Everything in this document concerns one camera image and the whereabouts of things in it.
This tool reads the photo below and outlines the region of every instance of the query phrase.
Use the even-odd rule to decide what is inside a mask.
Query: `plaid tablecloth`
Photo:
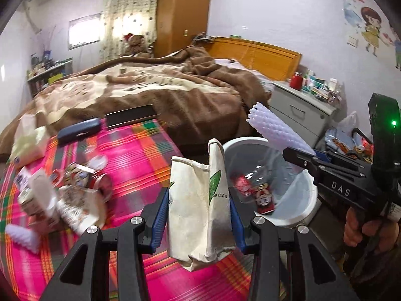
[[[109,159],[106,172],[112,177],[114,194],[108,202],[106,227],[122,224],[154,202],[161,187],[169,184],[171,157],[180,156],[157,121],[147,121],[111,131],[103,129],[96,137],[66,147],[58,147],[57,139],[52,138],[46,156],[30,168],[35,171],[43,167],[50,174],[69,163],[83,163],[87,145],[96,145]],[[35,301],[78,237],[70,229],[51,233],[43,237],[39,255],[11,241],[5,234],[6,224],[27,226],[27,216],[17,204],[18,191],[13,183],[16,172],[8,165],[1,180],[0,269],[21,300]],[[112,253],[111,298],[118,297],[116,259],[116,253]],[[239,301],[248,295],[252,261],[252,256],[234,251],[219,263],[191,273],[167,256],[164,237],[156,254],[145,257],[144,266],[152,301]]]

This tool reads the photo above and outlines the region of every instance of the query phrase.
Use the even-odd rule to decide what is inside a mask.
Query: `teddy bear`
[[[144,35],[133,35],[131,33],[125,35],[124,39],[128,43],[128,47],[126,48],[124,55],[147,53],[148,49],[146,47],[144,38]]]

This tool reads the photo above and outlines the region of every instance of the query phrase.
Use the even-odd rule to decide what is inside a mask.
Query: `bed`
[[[215,38],[160,59],[121,57],[64,77],[40,92],[0,135],[0,161],[11,152],[19,118],[36,114],[50,135],[66,126],[130,107],[153,104],[158,120],[186,156],[205,152],[209,139],[252,135],[245,121],[266,94],[251,72],[227,68],[215,59],[236,59],[272,80],[296,70],[301,55],[268,44]]]

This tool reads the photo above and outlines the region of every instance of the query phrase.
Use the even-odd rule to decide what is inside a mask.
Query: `yellow dress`
[[[366,41],[372,44],[374,47],[378,48],[378,35],[379,31],[374,25],[366,26],[366,31],[362,33]]]

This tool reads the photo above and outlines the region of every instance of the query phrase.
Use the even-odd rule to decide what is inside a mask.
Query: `wooden headboard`
[[[216,37],[204,46],[213,58],[235,59],[271,80],[291,78],[302,57],[285,48],[238,38]]]

